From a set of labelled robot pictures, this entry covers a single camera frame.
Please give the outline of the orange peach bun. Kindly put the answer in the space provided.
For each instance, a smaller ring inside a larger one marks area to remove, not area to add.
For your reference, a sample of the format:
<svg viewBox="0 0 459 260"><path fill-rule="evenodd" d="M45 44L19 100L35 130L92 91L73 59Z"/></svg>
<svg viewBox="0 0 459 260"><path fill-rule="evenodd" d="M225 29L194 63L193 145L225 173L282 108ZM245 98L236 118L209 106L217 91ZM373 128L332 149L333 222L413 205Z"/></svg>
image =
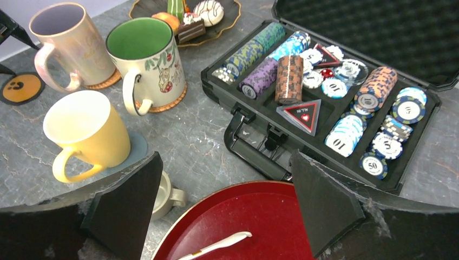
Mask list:
<svg viewBox="0 0 459 260"><path fill-rule="evenodd" d="M167 12L158 12L156 14L153 14L152 18L157 18L166 22L172 28L174 35L177 34L178 28L181 25L180 20L176 16L171 15Z"/></svg>

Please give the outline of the orange black coaster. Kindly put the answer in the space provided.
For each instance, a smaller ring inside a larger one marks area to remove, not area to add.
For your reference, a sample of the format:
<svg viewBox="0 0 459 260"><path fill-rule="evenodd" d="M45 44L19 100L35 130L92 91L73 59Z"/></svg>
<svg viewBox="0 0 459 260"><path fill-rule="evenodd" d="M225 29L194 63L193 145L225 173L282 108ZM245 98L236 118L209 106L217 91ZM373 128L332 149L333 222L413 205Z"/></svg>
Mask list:
<svg viewBox="0 0 459 260"><path fill-rule="evenodd" d="M45 89L45 82L37 73L19 73L1 84L1 101L19 106L36 98Z"/></svg>

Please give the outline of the small grey-green cup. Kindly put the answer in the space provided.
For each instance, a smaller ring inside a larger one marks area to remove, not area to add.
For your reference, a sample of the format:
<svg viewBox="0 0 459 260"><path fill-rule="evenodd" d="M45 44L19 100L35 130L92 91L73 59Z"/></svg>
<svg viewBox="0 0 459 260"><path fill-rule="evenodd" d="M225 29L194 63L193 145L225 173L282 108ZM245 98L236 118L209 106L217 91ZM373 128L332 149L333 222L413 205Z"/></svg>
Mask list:
<svg viewBox="0 0 459 260"><path fill-rule="evenodd" d="M174 188L169 175L162 171L161 181L156 195L151 221L164 217L172 207L185 207L188 202L187 193Z"/></svg>

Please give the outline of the red round tray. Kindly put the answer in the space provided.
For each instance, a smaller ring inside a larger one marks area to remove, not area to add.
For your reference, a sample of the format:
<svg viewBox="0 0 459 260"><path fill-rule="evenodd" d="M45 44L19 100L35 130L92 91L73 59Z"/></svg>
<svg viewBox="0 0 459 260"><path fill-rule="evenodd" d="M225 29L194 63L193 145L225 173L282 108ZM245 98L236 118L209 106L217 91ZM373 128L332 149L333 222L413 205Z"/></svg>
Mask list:
<svg viewBox="0 0 459 260"><path fill-rule="evenodd" d="M240 231L252 236L201 259L313 259L294 186L279 181L249 181L199 201L152 258L179 259Z"/></svg>

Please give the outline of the yellow cup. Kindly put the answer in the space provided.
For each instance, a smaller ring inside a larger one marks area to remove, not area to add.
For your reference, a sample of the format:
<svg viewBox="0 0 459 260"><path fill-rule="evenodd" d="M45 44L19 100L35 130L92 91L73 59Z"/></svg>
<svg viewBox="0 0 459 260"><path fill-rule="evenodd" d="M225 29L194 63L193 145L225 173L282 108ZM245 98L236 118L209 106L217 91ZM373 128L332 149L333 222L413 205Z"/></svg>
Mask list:
<svg viewBox="0 0 459 260"><path fill-rule="evenodd" d="M46 137L62 150L54 159L52 172L62 183L88 179L123 163L131 150L130 138L121 117L102 93L82 90L53 104L43 120ZM92 168L68 176L67 161L76 157Z"/></svg>

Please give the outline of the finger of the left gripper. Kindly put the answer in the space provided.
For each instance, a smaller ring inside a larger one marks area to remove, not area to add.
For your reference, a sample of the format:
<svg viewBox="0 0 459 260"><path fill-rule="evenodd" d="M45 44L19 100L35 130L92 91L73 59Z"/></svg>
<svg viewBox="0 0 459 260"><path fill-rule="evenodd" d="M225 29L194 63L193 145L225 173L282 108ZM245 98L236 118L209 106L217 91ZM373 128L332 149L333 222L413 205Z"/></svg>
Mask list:
<svg viewBox="0 0 459 260"><path fill-rule="evenodd" d="M0 74L13 75L16 76L16 73L10 68L0 64Z"/></svg>
<svg viewBox="0 0 459 260"><path fill-rule="evenodd" d="M10 36L32 47L33 49L40 49L32 41L26 30L3 10L1 10L1 44Z"/></svg>

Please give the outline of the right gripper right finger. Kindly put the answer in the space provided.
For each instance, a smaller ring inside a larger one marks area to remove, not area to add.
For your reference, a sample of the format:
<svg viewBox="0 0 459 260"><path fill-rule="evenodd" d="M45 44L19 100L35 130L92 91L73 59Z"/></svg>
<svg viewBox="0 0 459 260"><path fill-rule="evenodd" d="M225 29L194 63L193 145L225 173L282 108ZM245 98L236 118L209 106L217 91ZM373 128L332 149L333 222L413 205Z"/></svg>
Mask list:
<svg viewBox="0 0 459 260"><path fill-rule="evenodd" d="M293 183L316 259L458 259L458 209L405 199L294 152Z"/></svg>

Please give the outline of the white striped donut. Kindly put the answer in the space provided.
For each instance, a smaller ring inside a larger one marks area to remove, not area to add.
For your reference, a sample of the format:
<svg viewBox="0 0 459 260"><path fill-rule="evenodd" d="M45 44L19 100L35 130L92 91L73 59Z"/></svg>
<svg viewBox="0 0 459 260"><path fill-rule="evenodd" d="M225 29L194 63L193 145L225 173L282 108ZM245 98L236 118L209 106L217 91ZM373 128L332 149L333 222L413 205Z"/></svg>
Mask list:
<svg viewBox="0 0 459 260"><path fill-rule="evenodd" d="M220 2L215 0L201 1L193 12L202 18L205 27L218 24L224 17L224 8Z"/></svg>

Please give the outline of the beige purple mug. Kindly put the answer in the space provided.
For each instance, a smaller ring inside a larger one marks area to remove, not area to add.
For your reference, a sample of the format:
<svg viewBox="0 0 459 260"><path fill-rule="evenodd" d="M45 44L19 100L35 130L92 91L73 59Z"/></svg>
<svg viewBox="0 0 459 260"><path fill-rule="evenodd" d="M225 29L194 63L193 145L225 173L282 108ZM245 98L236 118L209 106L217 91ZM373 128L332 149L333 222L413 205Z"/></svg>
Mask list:
<svg viewBox="0 0 459 260"><path fill-rule="evenodd" d="M62 93L95 85L108 79L116 69L105 41L85 8L74 2L53 4L36 13L29 23L30 31L42 47L34 64L42 80ZM69 74L67 86L59 85L48 68L54 58Z"/></svg>

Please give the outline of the blue round coaster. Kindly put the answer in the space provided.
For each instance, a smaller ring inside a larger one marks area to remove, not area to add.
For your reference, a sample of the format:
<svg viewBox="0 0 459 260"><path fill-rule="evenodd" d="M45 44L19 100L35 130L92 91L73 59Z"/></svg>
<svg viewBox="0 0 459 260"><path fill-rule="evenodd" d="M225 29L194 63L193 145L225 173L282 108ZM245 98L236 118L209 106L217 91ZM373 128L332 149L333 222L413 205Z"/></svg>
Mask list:
<svg viewBox="0 0 459 260"><path fill-rule="evenodd" d="M116 167L108 168L100 173L101 176L106 177L116 172L120 172L123 169L129 167L132 164L137 163L146 157L148 152L147 140L138 132L128 131L130 140L130 154L127 159Z"/></svg>

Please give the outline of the green bowl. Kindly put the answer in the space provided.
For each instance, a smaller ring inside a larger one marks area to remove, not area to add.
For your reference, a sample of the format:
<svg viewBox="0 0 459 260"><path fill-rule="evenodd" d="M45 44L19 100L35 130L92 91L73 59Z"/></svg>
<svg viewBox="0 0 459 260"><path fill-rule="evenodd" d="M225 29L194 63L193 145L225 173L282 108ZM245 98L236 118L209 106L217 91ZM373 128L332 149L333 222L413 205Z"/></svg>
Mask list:
<svg viewBox="0 0 459 260"><path fill-rule="evenodd" d="M141 17L110 31L106 49L122 76L125 108L135 116L169 110L187 92L172 28L164 21Z"/></svg>

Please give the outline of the chocolate cake slice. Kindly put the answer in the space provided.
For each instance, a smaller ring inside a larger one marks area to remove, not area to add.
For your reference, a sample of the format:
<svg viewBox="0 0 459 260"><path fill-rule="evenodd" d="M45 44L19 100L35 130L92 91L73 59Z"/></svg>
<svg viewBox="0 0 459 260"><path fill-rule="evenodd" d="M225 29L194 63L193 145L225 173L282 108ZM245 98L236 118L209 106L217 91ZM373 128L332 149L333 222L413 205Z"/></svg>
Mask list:
<svg viewBox="0 0 459 260"><path fill-rule="evenodd" d="M177 44L184 44L206 33L203 19L193 12L184 14L176 32Z"/></svg>

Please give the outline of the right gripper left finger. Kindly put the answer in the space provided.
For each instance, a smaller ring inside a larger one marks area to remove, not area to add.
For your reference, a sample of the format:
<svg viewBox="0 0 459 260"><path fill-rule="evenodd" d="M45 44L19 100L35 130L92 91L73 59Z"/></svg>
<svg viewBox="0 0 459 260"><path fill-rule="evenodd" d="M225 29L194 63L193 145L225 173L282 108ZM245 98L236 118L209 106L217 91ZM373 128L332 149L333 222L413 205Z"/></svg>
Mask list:
<svg viewBox="0 0 459 260"><path fill-rule="evenodd" d="M1 259L140 259L163 161L120 172L35 205L1 209Z"/></svg>

